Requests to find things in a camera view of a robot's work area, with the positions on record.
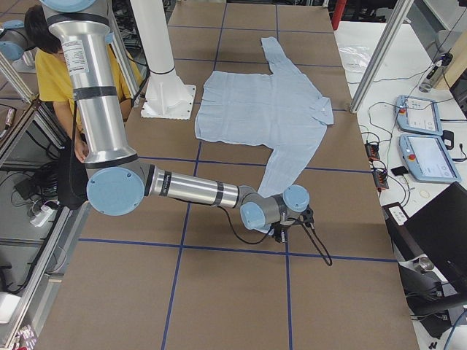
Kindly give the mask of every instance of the white table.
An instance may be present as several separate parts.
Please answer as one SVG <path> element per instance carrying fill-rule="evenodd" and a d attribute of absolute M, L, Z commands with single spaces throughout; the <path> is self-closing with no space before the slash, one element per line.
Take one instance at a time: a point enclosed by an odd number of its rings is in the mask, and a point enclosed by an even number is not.
<path fill-rule="evenodd" d="M 336 41 L 339 47 L 355 45 L 367 47 L 369 48 L 369 52 L 371 54 L 373 53 L 384 28 L 385 24 L 382 23 L 341 22 L 339 24 L 339 29 L 335 32 Z M 415 35 L 415 32 L 412 30 L 412 27 L 409 24 L 403 24 L 375 80 L 383 78 L 390 79 L 410 77 L 416 73 L 424 72 L 430 66 L 430 64 L 431 59 L 428 57 L 425 49 Z M 425 75 L 426 73 L 419 74 L 411 79 L 400 79 L 373 83 L 370 91 L 368 92 L 368 95 L 365 97 L 362 107 L 357 113 L 358 122 L 360 125 L 362 125 L 362 132 L 367 130 L 371 131 L 377 134 L 381 140 L 390 138 L 390 135 L 387 132 L 375 128 L 370 123 L 368 108 L 378 102 L 395 104 L 399 95 L 411 95 L 422 98 L 430 98 L 436 101 L 444 101 L 452 98 L 452 95 L 448 90 L 432 89 L 432 91 L 429 93 L 421 93 L 418 90 L 418 83 L 419 79 L 422 79 Z M 363 74 L 346 71 L 346 76 L 347 81 L 349 82 L 350 93 L 353 96 L 358 87 L 358 82 L 361 80 Z M 371 121 L 373 124 L 391 131 L 395 125 L 395 112 L 394 106 L 389 104 L 377 104 L 371 107 Z M 465 119 L 458 104 L 454 100 L 442 102 L 438 105 L 438 108 L 441 119 Z M 466 151 L 467 122 L 442 123 L 442 126 L 443 129 L 453 131 L 455 134 L 455 148 L 452 151 L 449 151 L 449 153 L 453 158 L 462 158 L 463 155 L 460 153 L 459 143 L 464 144 L 464 151 Z M 392 141 L 390 143 L 386 141 L 379 145 L 380 157 L 388 169 L 405 165 L 398 146 L 398 137 L 401 134 L 402 132 L 397 128 L 396 125 L 393 129 Z M 376 138 L 370 135 L 368 140 L 375 141 Z M 456 168 L 458 169 L 463 179 L 461 184 L 467 188 L 467 162 L 456 163 Z M 409 202 L 404 207 L 409 216 L 413 215 L 415 212 L 421 209 L 426 203 L 428 203 L 448 186 L 447 184 L 418 182 L 410 174 L 405 175 L 405 179 L 407 180 L 408 184 L 404 183 L 404 179 L 402 179 L 401 176 L 399 176 L 397 179 L 401 182 L 402 185 L 404 185 L 404 187 L 407 188 L 408 186 L 408 188 L 411 189 Z M 402 198 L 404 197 L 404 191 L 402 187 L 395 183 L 393 179 L 388 179 L 388 184 L 390 189 L 384 190 L 381 193 L 381 205 L 393 202 L 401 202 Z M 443 349 L 449 330 L 443 334 L 441 340 L 438 340 L 429 336 L 425 328 L 423 328 L 419 322 L 414 322 L 414 328 L 417 333 L 420 349 L 427 349 L 434 341 L 438 342 L 436 347 L 437 349 Z M 458 327 L 455 331 L 453 339 L 451 340 L 449 349 L 465 350 L 466 344 L 467 327 Z"/>

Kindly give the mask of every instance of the warning label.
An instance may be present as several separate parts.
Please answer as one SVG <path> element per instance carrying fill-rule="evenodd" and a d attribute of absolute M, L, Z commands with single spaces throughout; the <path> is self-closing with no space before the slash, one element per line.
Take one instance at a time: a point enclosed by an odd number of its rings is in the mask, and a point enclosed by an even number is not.
<path fill-rule="evenodd" d="M 82 40 L 64 42 L 61 46 L 70 75 L 89 72 L 88 61 L 86 60 Z"/>

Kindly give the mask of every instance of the person's hand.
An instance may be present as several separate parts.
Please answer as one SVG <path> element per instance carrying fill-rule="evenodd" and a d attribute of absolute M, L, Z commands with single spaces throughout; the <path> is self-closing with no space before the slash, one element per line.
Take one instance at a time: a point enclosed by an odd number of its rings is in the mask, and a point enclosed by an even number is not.
<path fill-rule="evenodd" d="M 83 140 L 74 140 L 74 153 L 76 158 L 84 163 L 89 153 L 88 145 Z"/>

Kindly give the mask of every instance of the blue cable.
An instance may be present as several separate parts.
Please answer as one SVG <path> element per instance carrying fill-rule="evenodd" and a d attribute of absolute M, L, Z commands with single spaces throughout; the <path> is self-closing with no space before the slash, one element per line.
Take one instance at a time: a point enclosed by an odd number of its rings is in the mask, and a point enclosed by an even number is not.
<path fill-rule="evenodd" d="M 449 343 L 451 342 L 452 334 L 454 334 L 455 328 L 459 325 L 460 320 L 464 317 L 467 316 L 467 309 L 464 310 L 464 312 L 456 319 L 454 324 L 452 325 L 451 332 L 449 333 L 449 336 L 447 337 L 446 343 L 444 344 L 444 350 L 447 350 Z"/>

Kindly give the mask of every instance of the label sticker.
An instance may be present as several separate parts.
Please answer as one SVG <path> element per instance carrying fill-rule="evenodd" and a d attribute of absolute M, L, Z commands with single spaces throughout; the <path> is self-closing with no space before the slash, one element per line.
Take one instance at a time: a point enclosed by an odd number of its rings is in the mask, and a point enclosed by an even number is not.
<path fill-rule="evenodd" d="M 393 206 L 389 208 L 389 212 L 393 215 L 394 220 L 399 226 L 402 226 L 407 221 L 406 215 L 402 212 L 401 207 Z"/>
<path fill-rule="evenodd" d="M 61 46 L 70 75 L 89 72 L 88 61 L 86 60 L 82 40 L 64 42 Z"/>

